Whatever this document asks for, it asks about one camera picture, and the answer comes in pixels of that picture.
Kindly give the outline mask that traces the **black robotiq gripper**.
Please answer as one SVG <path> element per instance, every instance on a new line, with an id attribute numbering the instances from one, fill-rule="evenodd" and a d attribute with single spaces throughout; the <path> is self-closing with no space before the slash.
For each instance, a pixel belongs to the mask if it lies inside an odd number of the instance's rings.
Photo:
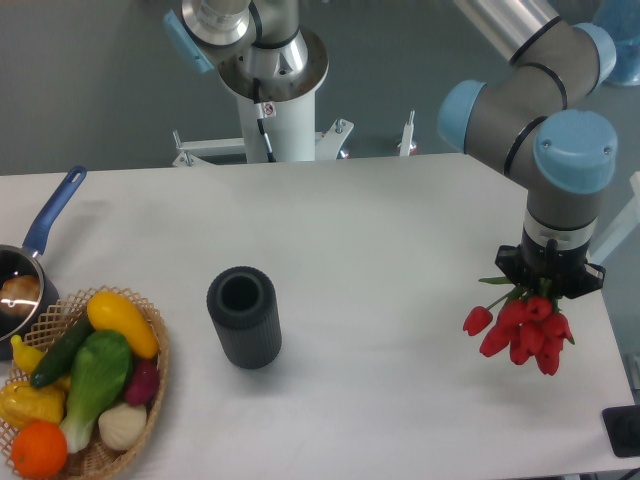
<path id="1" fill-rule="evenodd" d="M 587 263 L 592 225 L 558 230 L 540 223 L 525 223 L 519 246 L 501 245 L 495 265 L 515 286 L 576 299 L 600 290 L 606 269 Z"/>

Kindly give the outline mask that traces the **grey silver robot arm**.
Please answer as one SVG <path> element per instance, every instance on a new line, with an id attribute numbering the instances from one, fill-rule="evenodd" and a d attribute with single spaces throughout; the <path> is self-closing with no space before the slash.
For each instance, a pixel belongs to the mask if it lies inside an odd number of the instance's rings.
<path id="1" fill-rule="evenodd" d="M 618 142 L 605 118 L 575 105 L 613 69 L 613 41 L 595 25 L 567 24 L 545 1 L 459 9 L 514 69 L 496 87 L 459 83 L 437 118 L 446 142 L 528 193 L 521 242 L 501 247 L 496 265 L 512 284 L 552 298 L 599 290 L 605 271 L 587 251 Z M 163 24 L 180 56 L 216 71 L 236 97 L 249 162 L 338 157 L 351 125 L 315 130 L 328 54 L 300 24 L 297 2 L 185 1 Z"/>

